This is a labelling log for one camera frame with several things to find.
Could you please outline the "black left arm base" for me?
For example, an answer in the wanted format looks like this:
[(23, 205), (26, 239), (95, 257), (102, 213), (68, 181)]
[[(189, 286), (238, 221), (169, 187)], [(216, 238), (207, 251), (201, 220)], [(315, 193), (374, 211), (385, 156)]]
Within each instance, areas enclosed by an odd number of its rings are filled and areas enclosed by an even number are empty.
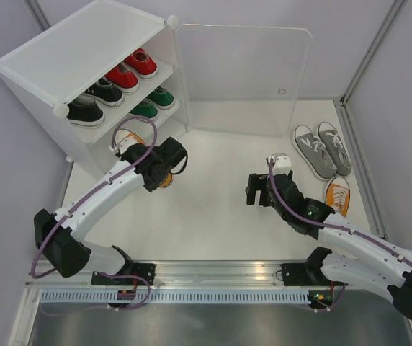
[(144, 279), (149, 286), (153, 285), (156, 276), (156, 265), (154, 263), (135, 262), (131, 265), (125, 265), (114, 278), (109, 278), (97, 272), (94, 272), (91, 284), (92, 285), (121, 285), (134, 286), (144, 285), (138, 278)]

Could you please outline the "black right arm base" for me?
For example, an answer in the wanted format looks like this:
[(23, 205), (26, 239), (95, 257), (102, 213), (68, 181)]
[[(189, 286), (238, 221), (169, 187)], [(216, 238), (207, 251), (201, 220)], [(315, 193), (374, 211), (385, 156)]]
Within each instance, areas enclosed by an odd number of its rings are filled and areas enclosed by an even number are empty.
[(282, 279), (285, 286), (328, 287), (331, 281), (320, 268), (307, 267), (302, 262), (286, 262), (281, 264)]

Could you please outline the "red sneaker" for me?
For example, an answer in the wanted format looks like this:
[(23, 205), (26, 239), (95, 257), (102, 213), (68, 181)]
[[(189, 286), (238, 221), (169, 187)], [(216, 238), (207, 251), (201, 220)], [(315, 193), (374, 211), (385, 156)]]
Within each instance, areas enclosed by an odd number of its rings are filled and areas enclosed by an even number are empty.
[(104, 77), (113, 83), (123, 94), (133, 94), (139, 88), (139, 81), (132, 70), (121, 62), (112, 70), (108, 71)]
[(124, 62), (133, 68), (142, 79), (150, 80), (158, 76), (159, 70), (156, 62), (142, 48), (132, 52)]

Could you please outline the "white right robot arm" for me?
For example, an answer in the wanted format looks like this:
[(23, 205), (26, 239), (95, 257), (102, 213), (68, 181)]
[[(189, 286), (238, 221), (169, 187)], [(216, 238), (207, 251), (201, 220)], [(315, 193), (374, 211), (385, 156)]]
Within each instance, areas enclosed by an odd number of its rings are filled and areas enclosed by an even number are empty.
[(250, 174), (245, 189), (247, 205), (273, 208), (294, 231), (333, 245), (317, 247), (305, 261), (309, 283), (325, 280), (352, 285), (391, 302), (412, 321), (412, 251), (354, 227), (340, 213), (319, 200), (305, 197), (287, 174)]

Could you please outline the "green sneaker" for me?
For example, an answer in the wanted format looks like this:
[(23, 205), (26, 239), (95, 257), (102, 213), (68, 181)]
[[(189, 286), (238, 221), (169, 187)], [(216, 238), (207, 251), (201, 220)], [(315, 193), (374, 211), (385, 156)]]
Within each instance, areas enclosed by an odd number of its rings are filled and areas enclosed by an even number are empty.
[(130, 114), (146, 117), (155, 121), (158, 118), (158, 109), (152, 103), (142, 101), (130, 111)]
[(173, 94), (169, 92), (167, 89), (164, 89), (162, 86), (158, 86), (156, 89), (154, 89), (147, 96), (147, 99), (162, 110), (172, 108), (175, 103)]

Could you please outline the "black sneaker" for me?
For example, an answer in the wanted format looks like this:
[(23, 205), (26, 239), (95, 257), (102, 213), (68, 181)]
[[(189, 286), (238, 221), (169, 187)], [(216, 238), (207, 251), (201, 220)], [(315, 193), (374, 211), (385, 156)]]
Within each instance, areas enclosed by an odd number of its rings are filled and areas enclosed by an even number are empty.
[(97, 127), (103, 124), (105, 116), (96, 102), (73, 101), (68, 104), (66, 118), (72, 125)]
[(99, 79), (82, 94), (98, 100), (108, 107), (119, 107), (124, 102), (123, 93), (112, 82), (106, 79)]

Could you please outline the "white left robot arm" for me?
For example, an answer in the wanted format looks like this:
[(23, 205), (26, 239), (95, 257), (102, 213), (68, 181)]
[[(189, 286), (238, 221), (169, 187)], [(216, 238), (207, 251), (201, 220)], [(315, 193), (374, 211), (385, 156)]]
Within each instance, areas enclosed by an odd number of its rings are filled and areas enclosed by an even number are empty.
[(72, 277), (82, 270), (108, 276), (116, 285), (126, 285), (133, 276), (133, 261), (118, 246), (103, 247), (85, 240), (94, 225), (130, 194), (168, 186), (175, 173), (188, 162), (187, 150), (169, 137), (159, 146), (131, 139), (115, 165), (80, 198), (50, 213), (34, 217), (35, 245), (53, 272)]

